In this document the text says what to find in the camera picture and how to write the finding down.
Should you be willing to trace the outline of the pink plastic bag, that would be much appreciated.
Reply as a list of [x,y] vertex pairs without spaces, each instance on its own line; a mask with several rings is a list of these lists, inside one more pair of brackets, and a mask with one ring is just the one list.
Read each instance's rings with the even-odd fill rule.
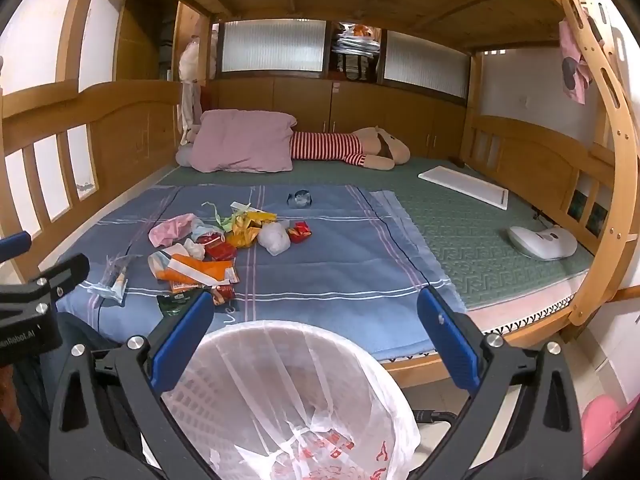
[[155,248],[169,247],[191,234],[195,214],[180,214],[153,226],[149,230],[149,241]]

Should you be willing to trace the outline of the light blue face mask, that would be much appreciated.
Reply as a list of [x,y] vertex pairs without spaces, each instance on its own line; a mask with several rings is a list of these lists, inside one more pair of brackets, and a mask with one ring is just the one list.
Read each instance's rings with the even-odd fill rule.
[[224,240],[226,233],[220,226],[213,226],[212,224],[201,222],[200,219],[194,219],[191,222],[191,240],[197,243],[198,239],[203,236],[218,236]]

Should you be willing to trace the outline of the orange snack wrapper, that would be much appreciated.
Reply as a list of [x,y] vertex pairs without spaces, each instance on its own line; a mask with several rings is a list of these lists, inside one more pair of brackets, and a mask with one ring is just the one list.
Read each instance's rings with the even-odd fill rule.
[[172,288],[180,286],[231,286],[238,284],[239,275],[232,261],[204,261],[175,252],[166,255],[153,252],[148,265],[157,281],[165,281]]

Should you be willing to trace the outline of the white trash bin with liner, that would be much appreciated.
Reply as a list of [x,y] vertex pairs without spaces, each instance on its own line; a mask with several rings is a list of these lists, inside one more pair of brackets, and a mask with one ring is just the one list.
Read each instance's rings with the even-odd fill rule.
[[421,435],[387,370],[314,326],[206,335],[163,400],[223,479],[405,479]]

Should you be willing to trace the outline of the pink stool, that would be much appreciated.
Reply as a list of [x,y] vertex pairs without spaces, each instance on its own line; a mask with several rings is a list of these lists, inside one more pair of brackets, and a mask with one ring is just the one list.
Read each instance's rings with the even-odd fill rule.
[[620,434],[623,423],[631,416],[639,397],[620,408],[612,396],[602,394],[589,402],[582,412],[582,468],[593,470]]

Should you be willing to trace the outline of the dark green wrapper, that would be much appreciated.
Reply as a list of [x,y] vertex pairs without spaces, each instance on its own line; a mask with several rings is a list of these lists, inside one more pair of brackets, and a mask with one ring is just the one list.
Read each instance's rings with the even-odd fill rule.
[[186,290],[185,292],[176,292],[175,294],[156,297],[158,308],[163,316],[176,316],[187,307],[194,298],[200,296],[198,289]]

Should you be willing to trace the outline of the white crumpled tissue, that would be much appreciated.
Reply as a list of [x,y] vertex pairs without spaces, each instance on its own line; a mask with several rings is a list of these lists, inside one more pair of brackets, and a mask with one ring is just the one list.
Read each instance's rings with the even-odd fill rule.
[[174,255],[182,255],[198,261],[203,261],[206,254],[205,246],[195,243],[189,237],[187,237],[182,242],[178,242],[169,247],[166,247],[164,249],[164,252],[166,252],[169,257],[172,257]]

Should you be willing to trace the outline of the white massage device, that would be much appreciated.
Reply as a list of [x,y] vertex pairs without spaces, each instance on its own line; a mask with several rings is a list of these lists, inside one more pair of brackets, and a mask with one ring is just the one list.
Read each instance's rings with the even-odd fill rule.
[[570,258],[577,250],[576,237],[559,226],[532,231],[512,226],[506,231],[511,244],[524,255],[542,261]]

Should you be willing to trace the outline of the green bed mat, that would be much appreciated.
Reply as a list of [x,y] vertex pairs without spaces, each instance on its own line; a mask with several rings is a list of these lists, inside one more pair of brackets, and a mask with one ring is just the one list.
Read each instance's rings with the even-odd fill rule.
[[587,271],[592,255],[578,247],[570,258],[544,262],[518,252],[506,236],[510,226],[533,231],[544,228],[534,208],[511,193],[501,210],[418,178],[443,160],[413,157],[390,171],[375,171],[342,162],[294,162],[280,174],[201,174],[178,168],[160,180],[162,185],[311,185],[352,184],[367,190],[392,191],[408,212],[438,262],[451,278],[465,305],[482,308],[549,286]]

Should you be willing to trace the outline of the green paper strip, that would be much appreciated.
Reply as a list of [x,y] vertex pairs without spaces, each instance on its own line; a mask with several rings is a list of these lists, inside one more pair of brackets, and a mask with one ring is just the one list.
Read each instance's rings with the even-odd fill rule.
[[212,211],[212,220],[218,229],[221,229],[226,233],[232,231],[235,222],[235,214],[230,214],[230,216],[227,217],[222,216],[219,213],[217,206],[212,202],[204,202],[202,203],[202,206],[208,207]]

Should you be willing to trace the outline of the white toothpaste box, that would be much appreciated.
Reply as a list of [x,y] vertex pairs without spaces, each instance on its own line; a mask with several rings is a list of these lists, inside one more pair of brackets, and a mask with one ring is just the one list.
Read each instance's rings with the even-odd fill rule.
[[230,204],[230,208],[233,211],[241,211],[241,212],[262,212],[261,209],[253,207],[251,204],[242,204],[239,202],[232,202]]

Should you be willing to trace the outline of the yellow snack bag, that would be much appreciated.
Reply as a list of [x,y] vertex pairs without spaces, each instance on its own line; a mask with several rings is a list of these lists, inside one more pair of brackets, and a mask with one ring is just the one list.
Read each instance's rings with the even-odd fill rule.
[[227,224],[224,239],[235,248],[253,245],[263,226],[278,220],[276,214],[262,211],[238,211],[232,214]]

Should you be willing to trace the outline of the pink pillow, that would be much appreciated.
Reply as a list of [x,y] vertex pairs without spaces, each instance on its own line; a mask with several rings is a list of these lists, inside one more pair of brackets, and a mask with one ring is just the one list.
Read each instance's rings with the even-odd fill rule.
[[189,154],[199,172],[273,174],[293,168],[294,116],[266,110],[208,110]]

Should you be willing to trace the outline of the white crumpled plastic bag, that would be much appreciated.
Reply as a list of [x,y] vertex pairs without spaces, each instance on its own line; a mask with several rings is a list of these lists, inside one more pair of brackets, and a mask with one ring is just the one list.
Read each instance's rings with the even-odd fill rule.
[[273,257],[283,254],[291,247],[288,231],[280,222],[264,224],[259,231],[257,241]]

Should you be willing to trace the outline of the hanging clothes bundle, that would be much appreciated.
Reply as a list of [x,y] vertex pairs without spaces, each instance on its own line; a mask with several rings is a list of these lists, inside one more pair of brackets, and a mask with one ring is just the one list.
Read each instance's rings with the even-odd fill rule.
[[181,102],[178,106],[180,145],[192,144],[201,128],[203,113],[201,86],[198,84],[200,37],[193,36],[179,56],[178,76],[181,82]]

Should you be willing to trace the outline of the blue plaid bed sheet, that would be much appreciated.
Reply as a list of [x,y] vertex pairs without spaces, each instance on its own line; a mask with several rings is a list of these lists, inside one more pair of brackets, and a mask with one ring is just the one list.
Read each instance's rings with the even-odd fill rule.
[[312,235],[277,257],[262,246],[240,249],[234,266],[240,281],[233,299],[217,308],[212,329],[247,321],[305,323],[346,337],[379,360],[430,353],[433,345],[416,312],[419,292],[432,286],[450,309],[464,303],[408,212],[390,191],[353,185],[313,185],[312,205],[290,208],[288,185],[157,185],[107,214],[78,238],[73,252],[90,262],[87,280],[97,283],[106,260],[140,255],[128,268],[124,304],[93,296],[80,285],[58,303],[104,337],[123,341],[148,334],[162,314],[156,297],[170,292],[148,265],[154,250],[149,230],[179,214],[213,223],[214,203],[227,217],[239,202],[293,224],[305,221]]

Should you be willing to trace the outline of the white flat board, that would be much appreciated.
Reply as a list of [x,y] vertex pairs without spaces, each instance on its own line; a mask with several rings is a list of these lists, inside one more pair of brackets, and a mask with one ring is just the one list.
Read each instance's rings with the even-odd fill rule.
[[444,166],[437,166],[421,172],[418,174],[418,178],[474,198],[474,200],[479,200],[498,209],[508,209],[509,190],[507,188],[469,176],[463,172]]

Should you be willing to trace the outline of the red small wrapper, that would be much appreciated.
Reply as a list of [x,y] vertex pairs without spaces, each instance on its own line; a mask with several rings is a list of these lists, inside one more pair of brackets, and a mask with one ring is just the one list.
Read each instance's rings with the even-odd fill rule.
[[286,229],[286,232],[288,232],[288,238],[292,244],[303,243],[312,235],[311,229],[305,221],[294,222]]

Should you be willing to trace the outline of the clear blue plastic piece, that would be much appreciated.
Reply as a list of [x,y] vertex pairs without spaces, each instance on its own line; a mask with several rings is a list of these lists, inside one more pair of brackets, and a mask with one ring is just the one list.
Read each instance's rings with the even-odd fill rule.
[[308,190],[297,190],[288,194],[286,204],[290,208],[303,209],[312,205],[312,195]]

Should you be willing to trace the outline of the striped plush doll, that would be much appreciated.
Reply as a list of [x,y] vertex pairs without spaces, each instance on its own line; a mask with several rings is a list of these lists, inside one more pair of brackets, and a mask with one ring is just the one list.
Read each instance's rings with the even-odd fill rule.
[[293,133],[291,158],[296,160],[338,160],[352,166],[388,171],[405,165],[411,157],[408,146],[380,127],[352,133]]

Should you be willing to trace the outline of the pink hanging cloth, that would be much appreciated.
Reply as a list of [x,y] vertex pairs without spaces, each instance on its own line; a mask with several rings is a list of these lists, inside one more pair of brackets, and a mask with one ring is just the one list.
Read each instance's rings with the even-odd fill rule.
[[567,20],[559,22],[559,36],[564,91],[571,100],[584,105],[592,81],[590,69]]

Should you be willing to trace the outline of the wooden bunk bed frame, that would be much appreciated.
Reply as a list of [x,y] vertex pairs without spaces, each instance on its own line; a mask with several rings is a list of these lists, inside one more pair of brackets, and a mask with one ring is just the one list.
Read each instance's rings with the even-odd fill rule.
[[[286,0],[267,9],[250,0],[178,0],[205,21],[347,18],[375,0]],[[90,0],[70,0],[58,43],[56,79],[1,100],[1,151],[22,152],[39,222],[32,247],[14,257],[21,280],[101,208],[167,165],[177,142],[180,87],[123,80],[81,88],[79,63]],[[542,26],[563,14],[599,90],[608,128],[591,148],[529,122],[480,112],[480,52],[539,44]],[[570,305],[514,333],[533,344],[581,326],[617,296],[639,244],[639,149],[630,102],[599,46],[580,0],[392,0],[373,23],[469,51],[470,93],[460,158],[572,229],[594,260]]]

